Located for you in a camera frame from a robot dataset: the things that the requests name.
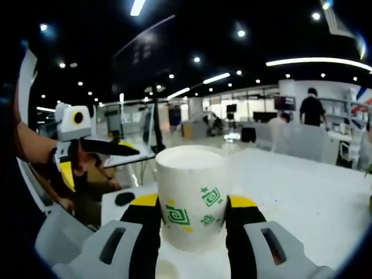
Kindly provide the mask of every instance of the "ceiling light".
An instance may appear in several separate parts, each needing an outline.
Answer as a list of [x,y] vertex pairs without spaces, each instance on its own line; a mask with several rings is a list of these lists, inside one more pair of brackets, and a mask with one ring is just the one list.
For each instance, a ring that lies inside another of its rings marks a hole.
[[320,14],[319,14],[319,13],[313,13],[313,14],[312,14],[312,18],[313,18],[314,20],[320,20]]
[[135,0],[130,12],[131,16],[139,16],[146,0]]
[[48,28],[46,24],[40,24],[40,30],[45,31]]
[[184,89],[182,89],[182,90],[177,91],[176,93],[173,93],[173,94],[169,95],[169,96],[167,97],[167,99],[168,99],[168,100],[169,100],[169,99],[172,99],[172,98],[177,97],[177,96],[179,96],[179,95],[181,95],[181,94],[183,94],[183,93],[186,93],[186,92],[188,92],[188,91],[190,91],[190,88],[189,88],[189,87],[186,87],[186,88],[184,88]]
[[323,10],[328,10],[330,6],[331,6],[331,3],[327,1],[326,3],[323,4]]
[[56,111],[55,109],[43,108],[42,106],[37,106],[36,109],[41,110],[43,112],[55,112]]
[[306,63],[306,62],[339,63],[339,64],[355,66],[355,67],[359,67],[359,68],[362,68],[368,71],[372,71],[371,66],[368,66],[360,62],[355,62],[355,61],[340,59],[340,58],[327,58],[327,57],[283,59],[283,60],[266,62],[266,66],[270,67],[270,66],[278,66],[278,65],[284,65],[284,64]]
[[244,36],[245,36],[245,32],[244,32],[243,30],[240,30],[240,31],[238,32],[238,36],[239,36],[239,37],[244,37]]
[[209,84],[209,83],[212,83],[212,82],[217,81],[217,80],[221,80],[222,78],[226,78],[226,77],[229,77],[229,76],[230,76],[230,73],[219,74],[216,77],[211,77],[207,80],[204,80],[203,83],[204,84]]

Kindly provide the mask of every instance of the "computer mouse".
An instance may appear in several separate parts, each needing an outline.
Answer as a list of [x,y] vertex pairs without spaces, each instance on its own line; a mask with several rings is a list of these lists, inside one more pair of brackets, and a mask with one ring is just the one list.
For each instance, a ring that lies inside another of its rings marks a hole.
[[135,199],[135,195],[132,192],[121,193],[116,196],[115,204],[117,206],[124,206]]

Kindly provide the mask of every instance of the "table surface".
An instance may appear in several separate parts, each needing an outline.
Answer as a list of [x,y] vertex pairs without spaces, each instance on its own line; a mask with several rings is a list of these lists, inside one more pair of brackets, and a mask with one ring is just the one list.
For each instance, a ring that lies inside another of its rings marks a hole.
[[151,147],[148,144],[144,142],[139,142],[134,144],[134,146],[137,148],[137,150],[139,150],[139,154],[132,156],[112,155],[105,161],[103,167],[104,168],[117,167],[122,166],[124,164],[131,164],[142,160],[152,159],[155,157],[155,154],[152,152]]
[[[372,176],[253,148],[228,159],[230,192],[252,198],[268,221],[277,221],[304,244],[306,256],[315,264],[337,269],[359,243],[370,221]],[[127,209],[115,205],[118,193],[143,195],[157,190],[154,183],[104,195],[102,225],[119,220]],[[229,278],[227,251],[224,242],[221,245],[218,252],[190,256],[162,243],[159,260],[176,265],[179,278]],[[205,273],[202,266],[218,272]],[[197,275],[190,274],[193,268]]]
[[352,139],[351,135],[343,135],[343,134],[337,133],[335,131],[329,131],[328,135],[331,138],[335,138],[336,140],[339,140],[339,141],[351,142],[351,139]]

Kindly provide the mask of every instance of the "ceiling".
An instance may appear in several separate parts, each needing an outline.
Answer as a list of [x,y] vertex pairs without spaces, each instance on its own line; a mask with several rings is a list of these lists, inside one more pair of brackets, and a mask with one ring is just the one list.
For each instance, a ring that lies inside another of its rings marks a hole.
[[[266,66],[268,61],[300,57],[360,61],[353,38],[330,34],[319,0],[249,4],[239,0],[147,0],[138,17],[130,16],[134,0],[66,0],[55,5],[44,0],[36,5],[29,2],[18,2],[9,11],[15,11],[20,19],[13,36],[27,40],[38,58],[30,109],[54,108],[57,101],[113,102],[121,92],[125,99],[142,99],[150,97],[145,89],[151,85],[164,87],[159,97],[185,87],[191,90],[184,95],[197,92],[204,96],[211,94],[211,87],[215,94],[256,86],[257,79],[259,85],[277,84],[286,74],[298,80],[335,80],[372,88],[372,75],[353,66]],[[366,28],[369,17],[363,15],[368,9],[359,0],[341,2],[346,1],[334,1],[335,13],[354,34],[361,34],[368,46],[372,30]],[[320,20],[312,19],[313,12],[320,13]],[[47,29],[41,31],[43,23]],[[240,30],[244,30],[244,37],[238,36]],[[145,59],[146,51],[150,55]],[[136,52],[140,58],[133,64]],[[195,63],[194,57],[201,61]],[[372,65],[371,57],[362,62]],[[59,67],[61,62],[66,64],[64,69]],[[202,84],[222,73],[231,76]]]

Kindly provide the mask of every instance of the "paper cup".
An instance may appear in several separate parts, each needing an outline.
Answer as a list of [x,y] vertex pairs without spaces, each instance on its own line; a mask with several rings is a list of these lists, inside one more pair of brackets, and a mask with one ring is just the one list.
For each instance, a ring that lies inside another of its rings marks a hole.
[[227,204],[225,153],[185,145],[166,149],[155,160],[164,240],[181,251],[209,250],[219,240]]

